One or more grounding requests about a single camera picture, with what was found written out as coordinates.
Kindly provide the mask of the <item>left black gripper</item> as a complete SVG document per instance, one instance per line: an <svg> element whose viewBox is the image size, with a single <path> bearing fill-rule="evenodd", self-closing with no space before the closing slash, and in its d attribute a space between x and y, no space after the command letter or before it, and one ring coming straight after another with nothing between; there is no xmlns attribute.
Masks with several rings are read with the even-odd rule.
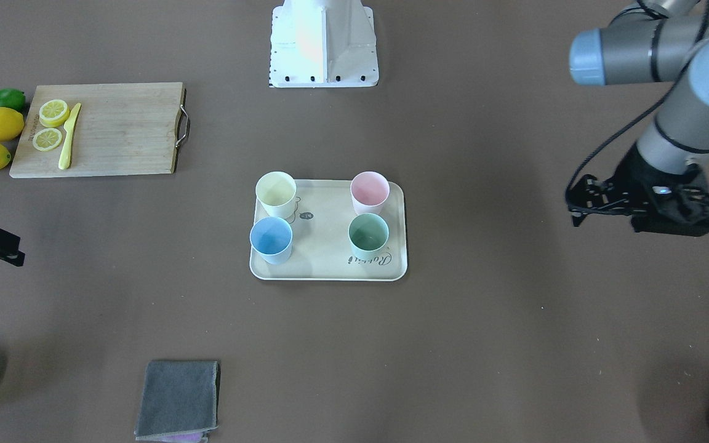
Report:
<svg viewBox="0 0 709 443"><path fill-rule="evenodd" d="M709 233L709 184L697 164L681 175L651 166L633 145L614 171L614 210L638 232L701 237Z"/></svg>

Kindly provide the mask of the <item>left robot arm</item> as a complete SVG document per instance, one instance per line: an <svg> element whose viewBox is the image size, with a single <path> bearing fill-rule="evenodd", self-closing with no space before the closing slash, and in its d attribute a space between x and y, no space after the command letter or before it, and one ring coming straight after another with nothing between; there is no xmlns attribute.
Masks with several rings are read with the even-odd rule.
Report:
<svg viewBox="0 0 709 443"><path fill-rule="evenodd" d="M591 214L627 216L635 232L709 233L709 2L634 1L609 25L578 34L569 73L580 85L666 83L634 119L652 121L600 180L577 169L564 199L573 225Z"/></svg>

